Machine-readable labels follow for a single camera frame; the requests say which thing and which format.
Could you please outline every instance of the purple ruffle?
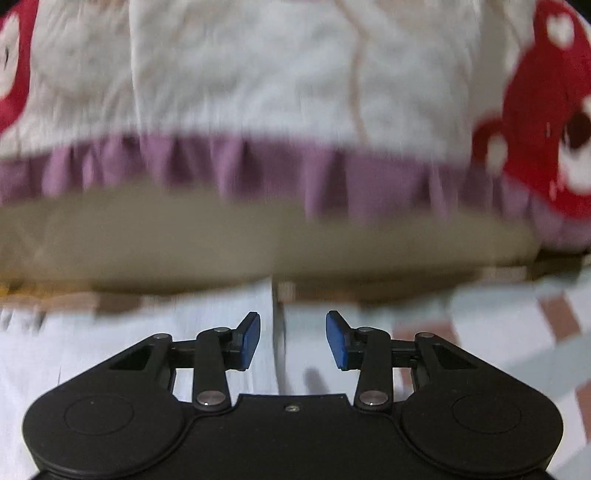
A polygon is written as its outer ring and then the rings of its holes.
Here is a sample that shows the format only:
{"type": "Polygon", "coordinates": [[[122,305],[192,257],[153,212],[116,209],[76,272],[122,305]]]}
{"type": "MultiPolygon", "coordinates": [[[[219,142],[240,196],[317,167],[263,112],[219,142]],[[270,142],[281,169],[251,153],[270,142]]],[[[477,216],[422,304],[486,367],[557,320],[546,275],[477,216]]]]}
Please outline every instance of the purple ruffle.
{"type": "Polygon", "coordinates": [[[445,216],[464,205],[528,220],[548,247],[591,245],[591,219],[565,218],[523,185],[479,166],[233,135],[110,136],[2,161],[0,202],[114,186],[145,173],[167,187],[215,185],[226,198],[297,197],[310,216],[345,211],[358,221],[417,207],[445,216]]]}

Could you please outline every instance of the red bear ear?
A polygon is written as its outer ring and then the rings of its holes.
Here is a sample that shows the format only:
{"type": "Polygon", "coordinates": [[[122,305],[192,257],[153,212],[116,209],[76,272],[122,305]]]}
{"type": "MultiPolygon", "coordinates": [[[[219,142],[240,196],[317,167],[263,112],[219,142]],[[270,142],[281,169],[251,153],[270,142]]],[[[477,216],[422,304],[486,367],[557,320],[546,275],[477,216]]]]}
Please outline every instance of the red bear ear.
{"type": "Polygon", "coordinates": [[[567,51],[576,43],[589,45],[584,26],[564,0],[540,0],[534,17],[535,42],[567,51]]]}

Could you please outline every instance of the beige fabric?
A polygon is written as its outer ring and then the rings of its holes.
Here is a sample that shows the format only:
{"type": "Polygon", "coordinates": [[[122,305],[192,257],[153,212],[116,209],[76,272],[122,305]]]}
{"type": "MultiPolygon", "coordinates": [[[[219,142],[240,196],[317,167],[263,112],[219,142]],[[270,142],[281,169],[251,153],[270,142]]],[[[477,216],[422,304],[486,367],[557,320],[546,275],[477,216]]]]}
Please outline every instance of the beige fabric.
{"type": "Polygon", "coordinates": [[[148,181],[0,209],[0,280],[195,288],[245,279],[376,275],[522,264],[526,225],[480,213],[413,213],[380,225],[307,220],[288,201],[229,205],[205,189],[148,181]]]}

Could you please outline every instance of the metal screw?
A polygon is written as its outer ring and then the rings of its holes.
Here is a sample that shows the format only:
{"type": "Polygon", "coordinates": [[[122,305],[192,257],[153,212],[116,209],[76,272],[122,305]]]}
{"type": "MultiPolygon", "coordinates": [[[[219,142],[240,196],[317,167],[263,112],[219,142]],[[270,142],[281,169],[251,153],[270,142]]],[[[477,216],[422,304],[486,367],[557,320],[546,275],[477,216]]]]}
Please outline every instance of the metal screw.
{"type": "Polygon", "coordinates": [[[221,405],[224,400],[226,400],[226,396],[219,390],[206,390],[197,395],[197,402],[206,407],[221,405]]]}
{"type": "Polygon", "coordinates": [[[376,407],[384,405],[388,401],[388,396],[384,392],[380,392],[380,390],[368,390],[367,392],[363,392],[359,396],[359,399],[365,405],[376,407]]]}

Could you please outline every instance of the black robotic gripper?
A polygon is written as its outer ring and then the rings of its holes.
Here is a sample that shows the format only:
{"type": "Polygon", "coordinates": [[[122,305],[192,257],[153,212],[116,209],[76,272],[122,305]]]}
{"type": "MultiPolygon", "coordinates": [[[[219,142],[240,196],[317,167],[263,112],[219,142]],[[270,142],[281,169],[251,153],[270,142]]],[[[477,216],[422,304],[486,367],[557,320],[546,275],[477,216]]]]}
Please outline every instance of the black robotic gripper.
{"type": "Polygon", "coordinates": [[[37,480],[550,479],[563,425],[541,393],[432,333],[413,342],[326,316],[337,366],[358,369],[342,395],[241,395],[260,337],[251,312],[195,340],[158,333],[39,398],[22,433],[37,480]],[[192,403],[171,393],[193,368],[192,403]],[[394,401],[392,369],[414,393],[394,401]]]}

